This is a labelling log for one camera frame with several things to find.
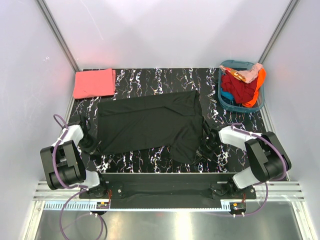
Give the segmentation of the black t shirt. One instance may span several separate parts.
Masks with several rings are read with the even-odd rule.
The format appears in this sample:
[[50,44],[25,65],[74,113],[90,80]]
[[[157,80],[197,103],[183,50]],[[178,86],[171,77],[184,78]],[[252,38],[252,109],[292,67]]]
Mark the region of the black t shirt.
[[97,151],[101,155],[169,147],[169,158],[192,164],[203,138],[198,91],[100,102]]

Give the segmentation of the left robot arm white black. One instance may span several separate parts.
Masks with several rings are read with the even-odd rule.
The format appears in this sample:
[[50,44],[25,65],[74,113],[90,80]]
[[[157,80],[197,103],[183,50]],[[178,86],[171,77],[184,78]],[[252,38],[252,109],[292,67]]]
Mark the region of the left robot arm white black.
[[86,169],[78,147],[91,153],[97,147],[95,139],[89,134],[91,125],[78,114],[67,123],[58,114],[54,120],[62,128],[61,135],[50,146],[40,150],[40,158],[45,179],[51,190],[81,188],[87,195],[103,198],[108,186],[102,175]]

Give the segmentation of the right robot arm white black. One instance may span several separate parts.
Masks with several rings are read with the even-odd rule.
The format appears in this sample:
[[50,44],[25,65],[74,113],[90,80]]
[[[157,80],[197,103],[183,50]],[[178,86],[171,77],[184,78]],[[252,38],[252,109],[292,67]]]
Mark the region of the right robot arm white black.
[[210,161],[214,151],[221,145],[231,145],[246,152],[249,167],[236,173],[227,183],[222,185],[219,196],[228,194],[232,198],[239,198],[245,189],[285,178],[292,168],[292,163],[272,131],[266,133],[249,132],[237,128],[239,124],[212,125],[204,121],[202,124],[203,138],[196,151],[194,164],[204,160]]

